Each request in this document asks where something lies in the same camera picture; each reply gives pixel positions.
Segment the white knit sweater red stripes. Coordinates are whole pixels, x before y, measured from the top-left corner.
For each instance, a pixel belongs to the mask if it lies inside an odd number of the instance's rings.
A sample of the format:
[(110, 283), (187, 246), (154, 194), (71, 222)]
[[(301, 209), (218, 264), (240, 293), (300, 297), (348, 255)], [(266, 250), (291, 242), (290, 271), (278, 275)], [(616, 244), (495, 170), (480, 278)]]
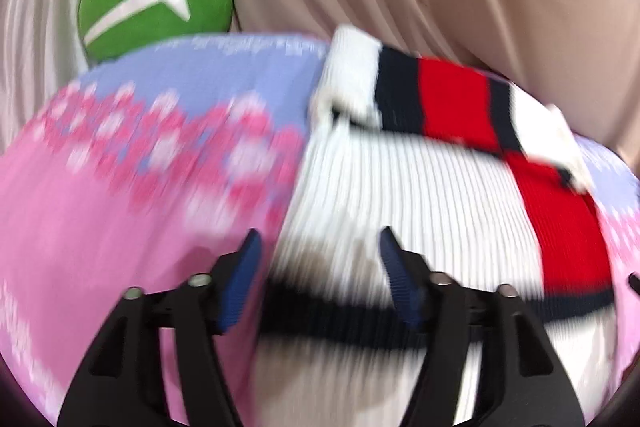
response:
[(260, 423), (399, 423), (426, 337), (393, 305), (384, 229), (463, 286), (512, 285), (595, 417), (620, 335), (591, 176), (559, 109), (343, 25), (310, 113), (262, 307)]

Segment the floral pink blue bedspread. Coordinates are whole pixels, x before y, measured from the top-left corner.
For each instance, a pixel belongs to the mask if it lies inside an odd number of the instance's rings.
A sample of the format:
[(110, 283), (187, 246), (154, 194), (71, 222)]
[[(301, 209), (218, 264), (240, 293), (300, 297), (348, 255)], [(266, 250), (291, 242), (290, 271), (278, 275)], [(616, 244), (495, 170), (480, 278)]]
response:
[[(197, 35), (152, 44), (58, 91), (2, 155), (1, 354), (51, 425), (61, 426), (78, 366), (128, 288), (170, 291), (255, 229), (256, 277), (239, 322), (214, 346), (239, 426), (263, 426), (262, 307), (331, 41)], [(582, 426), (607, 426), (639, 367), (639, 296), (627, 282), (639, 276), (639, 182), (609, 150), (572, 135), (610, 255), (620, 335), (614, 384)], [(451, 426), (471, 426), (481, 358), (475, 331)], [(173, 329), (160, 330), (160, 363), (171, 426), (192, 426)]]

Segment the silver pleated curtain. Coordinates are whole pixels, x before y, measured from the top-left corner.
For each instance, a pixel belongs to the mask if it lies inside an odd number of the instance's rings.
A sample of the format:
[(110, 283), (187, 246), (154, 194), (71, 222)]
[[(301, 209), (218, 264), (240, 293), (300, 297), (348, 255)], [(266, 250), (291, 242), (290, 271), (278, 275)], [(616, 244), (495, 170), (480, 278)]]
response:
[(1, 147), (88, 69), (79, 0), (1, 0)]

